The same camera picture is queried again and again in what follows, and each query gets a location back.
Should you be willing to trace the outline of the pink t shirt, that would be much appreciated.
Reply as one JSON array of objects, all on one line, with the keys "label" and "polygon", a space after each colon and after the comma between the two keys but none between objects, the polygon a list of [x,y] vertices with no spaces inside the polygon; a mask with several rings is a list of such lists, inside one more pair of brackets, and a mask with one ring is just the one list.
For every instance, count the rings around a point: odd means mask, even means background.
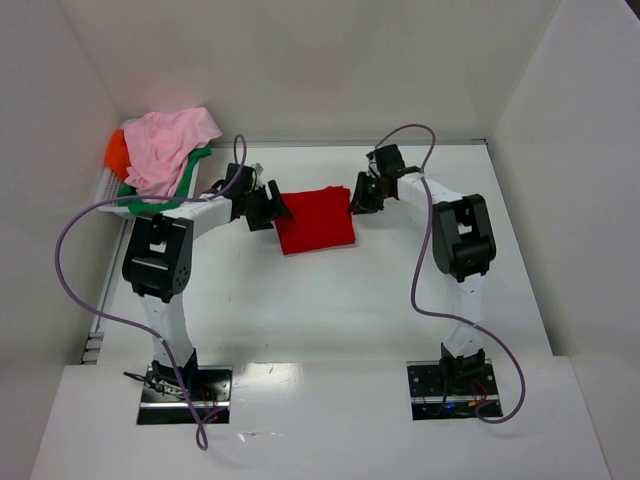
[{"label": "pink t shirt", "polygon": [[147,203],[174,196],[190,153],[222,136],[204,107],[150,112],[126,124],[123,132],[130,159],[125,183]]}]

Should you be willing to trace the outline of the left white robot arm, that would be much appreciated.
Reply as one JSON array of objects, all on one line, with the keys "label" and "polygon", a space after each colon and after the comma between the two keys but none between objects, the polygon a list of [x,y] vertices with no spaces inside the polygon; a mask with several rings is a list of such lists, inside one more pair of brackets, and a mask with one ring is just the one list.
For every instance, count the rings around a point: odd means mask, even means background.
[{"label": "left white robot arm", "polygon": [[123,277],[140,298],[153,331],[153,357],[147,383],[191,392],[202,376],[186,326],[183,292],[192,273],[193,245],[209,231],[244,217],[252,231],[291,219],[277,183],[234,188],[222,196],[204,194],[165,212],[143,212],[134,222]]}]

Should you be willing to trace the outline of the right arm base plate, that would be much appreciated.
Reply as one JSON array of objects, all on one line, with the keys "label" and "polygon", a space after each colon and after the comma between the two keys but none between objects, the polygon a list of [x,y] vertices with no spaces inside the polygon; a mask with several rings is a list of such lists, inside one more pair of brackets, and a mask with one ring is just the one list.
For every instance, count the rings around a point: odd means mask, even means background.
[{"label": "right arm base plate", "polygon": [[436,361],[406,365],[413,421],[476,418],[476,408],[489,419],[503,417],[493,365],[472,379],[444,380]]}]

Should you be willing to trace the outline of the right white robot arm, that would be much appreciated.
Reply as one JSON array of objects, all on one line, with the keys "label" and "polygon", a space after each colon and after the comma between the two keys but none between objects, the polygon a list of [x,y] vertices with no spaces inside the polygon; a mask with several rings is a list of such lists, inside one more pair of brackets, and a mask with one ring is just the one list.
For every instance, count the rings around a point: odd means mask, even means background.
[{"label": "right white robot arm", "polygon": [[400,177],[360,172],[349,211],[372,214],[394,198],[430,214],[429,240],[435,265],[457,288],[456,322],[441,343],[439,370],[446,392],[456,384],[478,377],[485,365],[481,333],[482,290],[490,264],[496,257],[493,230],[484,197],[464,195],[417,173],[415,167]]}]

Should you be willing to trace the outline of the white plastic basket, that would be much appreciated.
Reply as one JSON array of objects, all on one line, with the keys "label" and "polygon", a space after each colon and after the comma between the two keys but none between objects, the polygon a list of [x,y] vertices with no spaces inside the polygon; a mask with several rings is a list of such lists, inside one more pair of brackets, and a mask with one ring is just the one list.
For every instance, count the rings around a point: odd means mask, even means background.
[{"label": "white plastic basket", "polygon": [[[124,127],[126,125],[128,125],[129,123],[133,123],[135,121],[137,121],[137,119],[127,120],[120,125],[119,129],[124,130]],[[198,171],[199,171],[199,164],[194,170],[197,176],[198,176]],[[196,180],[197,180],[197,177],[191,183],[189,193],[191,193],[192,196],[195,194]],[[127,185],[125,182],[120,181],[109,168],[106,168],[104,166],[100,181],[98,183],[97,192],[95,195],[95,202],[110,200],[110,203],[100,206],[99,207],[100,211],[107,212],[107,213],[114,213],[122,218],[131,219],[134,217],[134,215],[132,215],[127,208],[120,207],[118,203],[122,202],[120,201],[121,197],[131,196],[136,194],[137,192],[133,187]]]}]

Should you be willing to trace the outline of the red t shirt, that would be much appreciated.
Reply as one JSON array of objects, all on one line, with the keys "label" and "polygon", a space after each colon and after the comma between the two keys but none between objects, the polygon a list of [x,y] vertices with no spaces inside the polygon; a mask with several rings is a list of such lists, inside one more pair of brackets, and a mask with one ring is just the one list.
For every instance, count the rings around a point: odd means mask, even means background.
[{"label": "red t shirt", "polygon": [[356,242],[349,212],[350,190],[329,186],[321,190],[283,193],[291,218],[275,220],[282,253],[308,253]]}]

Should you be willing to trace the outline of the orange t shirt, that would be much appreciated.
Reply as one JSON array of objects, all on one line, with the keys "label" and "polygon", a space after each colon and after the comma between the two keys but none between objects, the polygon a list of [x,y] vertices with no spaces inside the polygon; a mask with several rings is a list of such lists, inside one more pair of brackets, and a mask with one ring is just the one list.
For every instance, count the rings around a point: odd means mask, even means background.
[{"label": "orange t shirt", "polygon": [[106,149],[104,166],[120,181],[124,182],[127,179],[131,161],[123,129],[118,129],[112,134]]}]

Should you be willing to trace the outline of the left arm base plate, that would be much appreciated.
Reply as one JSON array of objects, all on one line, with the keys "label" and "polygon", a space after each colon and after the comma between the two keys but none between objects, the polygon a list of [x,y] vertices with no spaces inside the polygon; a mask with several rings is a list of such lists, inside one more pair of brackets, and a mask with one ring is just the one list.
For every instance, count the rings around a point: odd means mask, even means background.
[{"label": "left arm base plate", "polygon": [[[189,425],[195,420],[179,387],[164,380],[144,380],[136,424],[140,426]],[[196,413],[206,424],[228,424],[230,418],[231,366],[202,366],[198,384],[190,390]]]}]

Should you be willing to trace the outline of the green t shirt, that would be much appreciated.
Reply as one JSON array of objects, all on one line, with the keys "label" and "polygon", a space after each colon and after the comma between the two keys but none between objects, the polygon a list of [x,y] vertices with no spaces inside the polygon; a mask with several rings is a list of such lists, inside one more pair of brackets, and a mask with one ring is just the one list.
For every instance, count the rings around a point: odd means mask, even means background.
[{"label": "green t shirt", "polygon": [[[175,197],[187,198],[192,196],[192,194],[189,193],[191,183],[197,177],[197,174],[194,172],[194,170],[196,169],[196,167],[198,166],[201,160],[205,159],[206,157],[209,157],[211,154],[212,154],[212,149],[210,147],[194,149],[189,154],[188,161],[186,163],[186,168],[184,170],[183,176],[180,179],[174,194]],[[145,212],[145,211],[163,212],[166,210],[171,210],[179,207],[181,203],[176,201],[149,203],[144,200],[134,199],[134,200],[119,202],[118,205],[120,207],[127,208],[132,215],[137,216],[141,212]]]}]

